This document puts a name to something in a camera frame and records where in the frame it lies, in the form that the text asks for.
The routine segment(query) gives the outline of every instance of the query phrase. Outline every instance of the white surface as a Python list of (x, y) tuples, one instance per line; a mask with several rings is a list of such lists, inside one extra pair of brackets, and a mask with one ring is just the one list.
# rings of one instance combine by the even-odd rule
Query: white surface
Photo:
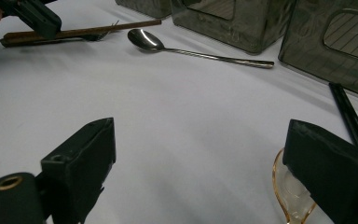
[[(49, 5), (62, 29), (148, 21), (113, 0)], [(283, 67), (281, 41), (259, 56), (172, 24), (147, 27), (167, 47), (271, 60), (271, 70), (145, 53), (127, 31), (101, 42), (0, 45), (0, 176), (40, 160), (83, 125), (114, 117), (117, 163), (87, 223), (284, 223), (272, 163), (290, 119), (349, 140), (328, 87)], [(0, 38), (29, 30), (0, 22)], [(350, 96), (358, 113), (358, 98)], [(307, 222), (331, 223), (317, 208)]]

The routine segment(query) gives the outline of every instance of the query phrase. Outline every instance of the dark plastic box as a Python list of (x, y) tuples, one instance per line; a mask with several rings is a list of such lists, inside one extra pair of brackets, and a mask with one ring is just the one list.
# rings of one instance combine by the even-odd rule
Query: dark plastic box
[(285, 32), (295, 0), (171, 0), (175, 25), (259, 54)]
[(171, 15), (170, 0), (116, 0), (116, 3), (156, 19)]
[(279, 59), (358, 94), (358, 0), (297, 0)]

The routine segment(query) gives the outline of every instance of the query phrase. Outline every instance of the spoon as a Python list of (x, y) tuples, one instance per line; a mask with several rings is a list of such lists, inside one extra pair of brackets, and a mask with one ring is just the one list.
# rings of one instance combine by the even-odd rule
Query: spoon
[(175, 53), (181, 53), (190, 56), (223, 61), (227, 63), (238, 63), (238, 64), (258, 67), (258, 68), (272, 68), (272, 66), (274, 65), (274, 62), (226, 58), (226, 57), (214, 56), (209, 54), (190, 52), (182, 49), (166, 49), (162, 44), (162, 42), (157, 37), (142, 29), (130, 30), (128, 33), (128, 38), (130, 42), (132, 42), (132, 44), (138, 46), (141, 49), (146, 49), (146, 50), (175, 52)]
[(272, 184), (275, 195), (286, 217), (287, 224), (304, 224), (316, 203), (310, 192), (282, 163), (281, 149), (272, 169)]

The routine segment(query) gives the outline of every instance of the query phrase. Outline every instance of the white tablecloth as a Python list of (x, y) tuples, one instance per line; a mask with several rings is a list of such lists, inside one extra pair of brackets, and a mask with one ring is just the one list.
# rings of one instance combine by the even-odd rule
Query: white tablecloth
[[(113, 0), (48, 6), (63, 30), (151, 20)], [(350, 141), (327, 85), (284, 67), (281, 40), (250, 56), (175, 26), (171, 17), (145, 29), (170, 48), (276, 66), (145, 53), (128, 31), (101, 42), (0, 45), (0, 176), (39, 174), (40, 160), (83, 125), (114, 117), (117, 163), (87, 223), (284, 223), (271, 173), (289, 120)], [(0, 38), (26, 30), (18, 18), (0, 22)], [(358, 98), (350, 99), (358, 114)], [(316, 208), (307, 223), (332, 222)]]

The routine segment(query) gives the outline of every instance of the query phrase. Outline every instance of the spoon handle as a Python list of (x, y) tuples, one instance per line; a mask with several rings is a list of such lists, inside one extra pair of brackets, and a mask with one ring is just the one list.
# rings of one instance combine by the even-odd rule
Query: spoon handle
[(258, 67), (258, 68), (272, 68), (274, 66), (274, 62), (269, 62), (269, 61), (256, 61), (256, 60), (247, 60), (247, 59), (226, 58), (226, 57), (220, 57), (220, 56), (215, 56), (215, 55), (210, 55), (210, 54), (191, 52), (191, 51), (182, 50), (182, 49), (163, 49), (163, 50), (168, 51), (168, 52), (175, 52), (175, 53), (181, 53), (181, 54), (185, 54), (185, 55), (200, 57), (200, 58), (222, 61), (222, 62), (226, 62), (226, 63), (237, 63), (237, 64), (241, 64), (241, 65), (247, 65), (247, 66)]

